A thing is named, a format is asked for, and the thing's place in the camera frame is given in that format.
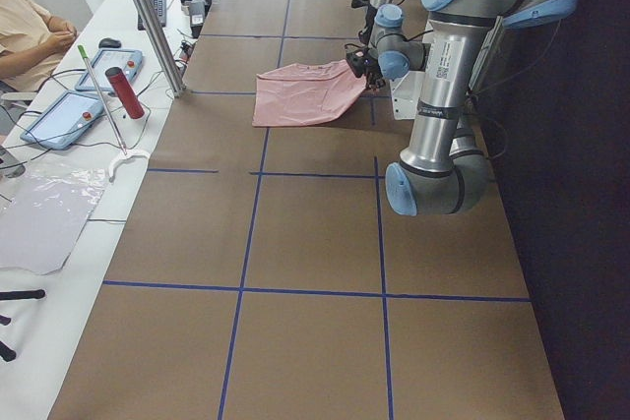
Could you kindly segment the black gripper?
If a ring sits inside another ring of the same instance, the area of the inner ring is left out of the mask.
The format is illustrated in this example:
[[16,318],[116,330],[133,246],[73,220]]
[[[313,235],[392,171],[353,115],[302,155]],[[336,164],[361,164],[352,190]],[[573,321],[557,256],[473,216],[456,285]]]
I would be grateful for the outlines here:
[[374,7],[368,7],[366,9],[364,27],[358,32],[358,39],[363,45],[369,44],[376,13],[377,10]]
[[367,89],[371,92],[378,92],[385,87],[385,81],[378,63],[365,63],[364,76]]

